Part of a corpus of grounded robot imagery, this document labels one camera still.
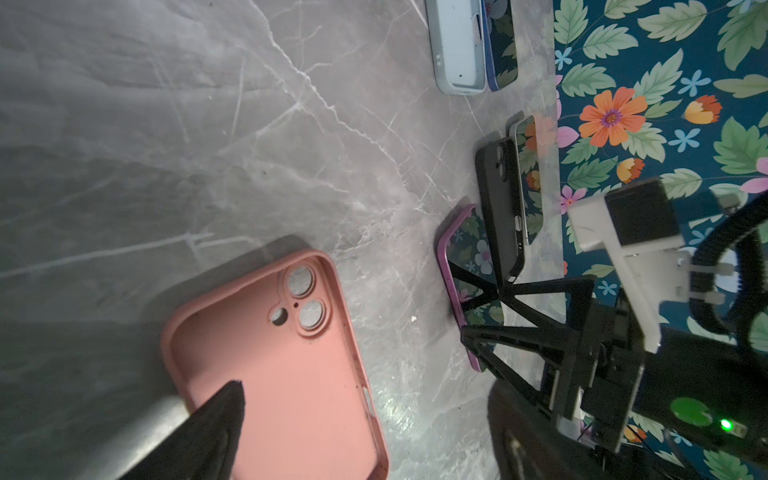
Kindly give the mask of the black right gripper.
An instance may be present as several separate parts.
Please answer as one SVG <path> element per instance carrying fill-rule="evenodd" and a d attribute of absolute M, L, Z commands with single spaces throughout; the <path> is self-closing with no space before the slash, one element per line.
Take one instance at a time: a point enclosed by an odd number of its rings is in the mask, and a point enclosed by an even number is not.
<path fill-rule="evenodd" d="M 449 267 L 450 281 L 481 290 L 460 301 L 463 312 L 496 300 L 518 310 L 524 295 L 568 296 L 556 327 L 464 326 L 460 334 L 488 371 L 548 418 L 587 413 L 588 435 L 605 453 L 618 450 L 637 415 L 706 450 L 767 464 L 767 360 L 751 342 L 751 322 L 740 323 L 732 343 L 664 327 L 659 350 L 648 353 L 624 295 L 612 306 L 593 300 L 594 275 L 497 285 Z"/>

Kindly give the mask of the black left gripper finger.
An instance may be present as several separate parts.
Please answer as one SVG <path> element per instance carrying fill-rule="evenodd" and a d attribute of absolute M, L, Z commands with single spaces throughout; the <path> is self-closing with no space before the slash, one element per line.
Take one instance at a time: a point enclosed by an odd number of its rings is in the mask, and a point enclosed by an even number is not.
<path fill-rule="evenodd" d="M 229 381 L 122 477 L 230 478 L 244 414 L 243 385 Z"/>

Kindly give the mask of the pink phone case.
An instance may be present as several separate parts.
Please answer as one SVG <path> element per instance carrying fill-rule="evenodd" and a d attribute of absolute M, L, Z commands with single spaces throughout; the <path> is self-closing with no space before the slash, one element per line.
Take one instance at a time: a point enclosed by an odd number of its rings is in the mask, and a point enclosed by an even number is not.
<path fill-rule="evenodd" d="M 236 479 L 384 479 L 389 456 L 336 267 L 303 250 L 180 307 L 161 340 L 190 410 L 244 389 Z"/>

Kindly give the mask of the purple-edged smartphone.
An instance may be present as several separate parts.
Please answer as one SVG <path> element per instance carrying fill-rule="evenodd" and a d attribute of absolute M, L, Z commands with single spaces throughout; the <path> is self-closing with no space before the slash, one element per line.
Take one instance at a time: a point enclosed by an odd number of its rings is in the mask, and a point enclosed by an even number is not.
<path fill-rule="evenodd" d="M 436 257 L 457 325 L 502 326 L 490 242 L 477 205 L 461 208 L 438 234 Z"/>

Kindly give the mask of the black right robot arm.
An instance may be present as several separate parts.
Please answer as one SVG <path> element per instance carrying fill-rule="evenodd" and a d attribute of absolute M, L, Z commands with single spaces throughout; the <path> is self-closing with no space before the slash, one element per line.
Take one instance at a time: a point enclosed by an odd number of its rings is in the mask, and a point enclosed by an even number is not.
<path fill-rule="evenodd" d="M 639 212 L 627 217 L 637 200 Z M 499 301 L 524 327 L 462 324 L 460 339 L 497 380 L 492 425 L 522 442 L 549 478 L 628 479 L 644 468 L 679 478 L 649 454 L 627 454 L 631 412 L 701 446 L 767 461 L 767 364 L 750 331 L 767 305 L 759 196 L 693 255 L 681 248 L 676 207 L 654 184 L 622 189 L 570 211 L 584 250 L 603 249 L 620 277 L 616 303 L 592 296 L 595 278 L 489 282 L 449 264 L 448 281 L 477 287 L 458 314 Z"/>

